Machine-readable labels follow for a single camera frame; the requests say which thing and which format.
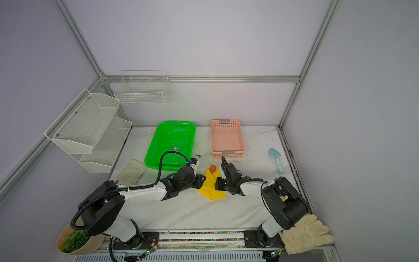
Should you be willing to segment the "yellow paper napkin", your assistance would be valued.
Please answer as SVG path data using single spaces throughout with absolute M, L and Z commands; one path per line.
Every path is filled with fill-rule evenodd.
M 197 192 L 211 201 L 221 200 L 226 198 L 224 191 L 217 191 L 215 184 L 218 178 L 220 178 L 219 168 L 212 174 L 208 169 L 205 172 L 205 181 L 203 186 L 197 190 Z

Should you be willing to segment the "pink plastic basket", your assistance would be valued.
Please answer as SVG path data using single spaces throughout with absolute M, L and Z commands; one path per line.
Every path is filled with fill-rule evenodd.
M 211 121 L 211 150 L 215 159 L 243 157 L 246 149 L 239 120 Z

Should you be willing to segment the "green plastic basket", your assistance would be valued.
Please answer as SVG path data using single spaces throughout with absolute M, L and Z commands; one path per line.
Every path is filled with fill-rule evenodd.
M 176 151 L 182 156 L 170 153 L 163 159 L 164 171 L 177 171 L 190 159 L 193 151 L 196 125 L 190 122 L 168 121 L 161 123 L 153 136 L 148 148 L 145 165 L 158 169 L 161 156 L 167 151 Z

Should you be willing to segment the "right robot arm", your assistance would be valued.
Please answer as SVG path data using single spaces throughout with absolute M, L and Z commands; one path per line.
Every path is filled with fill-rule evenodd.
M 222 159 L 221 177 L 215 182 L 216 191 L 227 191 L 243 197 L 260 197 L 270 217 L 257 230 L 244 231 L 247 248 L 284 247 L 279 234 L 293 228 L 309 213 L 309 205 L 299 191 L 285 177 L 268 183 L 263 179 L 243 177 L 232 163 Z

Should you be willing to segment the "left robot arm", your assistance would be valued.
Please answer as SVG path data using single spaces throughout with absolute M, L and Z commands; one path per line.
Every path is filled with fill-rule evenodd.
M 174 198 L 190 188 L 200 189 L 206 178 L 197 173 L 198 166 L 196 158 L 186 159 L 176 173 L 162 178 L 160 165 L 156 181 L 143 185 L 118 186 L 112 180 L 106 181 L 79 205 L 70 227 L 86 230 L 89 236 L 104 234 L 110 237 L 110 245 L 118 244 L 125 250 L 145 249 L 149 254 L 157 247 L 158 234 L 148 238 L 135 220 L 121 212 L 131 206 Z

